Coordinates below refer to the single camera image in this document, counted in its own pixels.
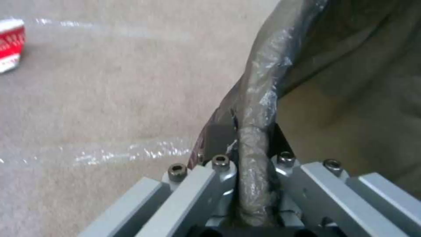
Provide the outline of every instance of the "screw head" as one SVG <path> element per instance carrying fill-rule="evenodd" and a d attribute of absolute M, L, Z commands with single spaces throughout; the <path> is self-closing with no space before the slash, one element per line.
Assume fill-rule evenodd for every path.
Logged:
<path fill-rule="evenodd" d="M 294 166 L 295 163 L 295 156 L 291 154 L 289 151 L 281 152 L 281 154 L 278 154 L 277 157 L 278 164 L 282 164 L 283 166 L 287 168 L 291 168 Z"/>
<path fill-rule="evenodd" d="M 168 177 L 173 182 L 181 182 L 187 176 L 187 167 L 181 163 L 175 163 L 168 168 Z"/>
<path fill-rule="evenodd" d="M 216 155 L 212 158 L 212 169 L 216 171 L 229 170 L 229 158 L 226 155 Z"/>
<path fill-rule="evenodd" d="M 341 173 L 344 170 L 344 168 L 342 167 L 342 164 L 335 159 L 324 160 L 323 166 L 326 169 L 328 169 L 332 174 L 334 174 L 336 177 L 341 176 Z"/>

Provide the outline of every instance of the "clear plastic film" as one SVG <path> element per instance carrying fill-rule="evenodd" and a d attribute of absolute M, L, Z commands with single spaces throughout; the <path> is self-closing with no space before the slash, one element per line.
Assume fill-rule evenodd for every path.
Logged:
<path fill-rule="evenodd" d="M 195 150 L 206 149 L 206 127 L 235 118 L 239 153 L 239 218 L 253 226 L 277 225 L 277 180 L 268 159 L 277 100 L 284 94 L 285 75 L 293 66 L 309 26 L 327 0 L 282 0 L 260 29 L 241 79 L 205 126 Z M 190 166 L 196 163 L 196 152 Z"/>

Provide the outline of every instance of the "metal frame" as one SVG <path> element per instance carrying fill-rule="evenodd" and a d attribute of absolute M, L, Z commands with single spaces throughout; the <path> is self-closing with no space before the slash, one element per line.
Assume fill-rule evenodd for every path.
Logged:
<path fill-rule="evenodd" d="M 196 166 L 136 237 L 184 237 L 204 226 L 221 198 L 220 184 L 214 170 Z"/>
<path fill-rule="evenodd" d="M 319 162 L 294 168 L 286 191 L 306 225 L 320 225 L 328 217 L 348 236 L 407 236 Z"/>
<path fill-rule="evenodd" d="M 134 236 L 170 193 L 168 184 L 142 178 L 80 233 L 79 237 Z"/>
<path fill-rule="evenodd" d="M 421 204 L 377 173 L 346 184 L 409 236 L 421 236 Z"/>

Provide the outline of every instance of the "gray fabric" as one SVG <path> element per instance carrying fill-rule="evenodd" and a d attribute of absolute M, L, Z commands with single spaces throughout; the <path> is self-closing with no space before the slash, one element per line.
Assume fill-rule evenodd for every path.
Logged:
<path fill-rule="evenodd" d="M 277 120 L 302 162 L 334 158 L 421 198 L 421 1 L 335 1 L 287 75 Z"/>
<path fill-rule="evenodd" d="M 277 224 L 279 184 L 266 156 L 276 113 L 301 162 L 338 159 L 420 197 L 421 1 L 331 1 L 320 15 L 326 2 L 280 1 L 189 160 L 198 163 L 211 124 L 237 127 L 246 224 Z"/>
<path fill-rule="evenodd" d="M 239 217 L 248 225 L 277 225 L 274 210 L 279 185 L 268 160 L 269 133 L 273 130 L 280 87 L 292 67 L 301 43 L 327 0 L 282 0 L 260 29 L 244 74 L 221 102 L 196 143 L 189 166 L 198 163 L 206 127 L 229 124 L 235 116 L 239 154 Z"/>

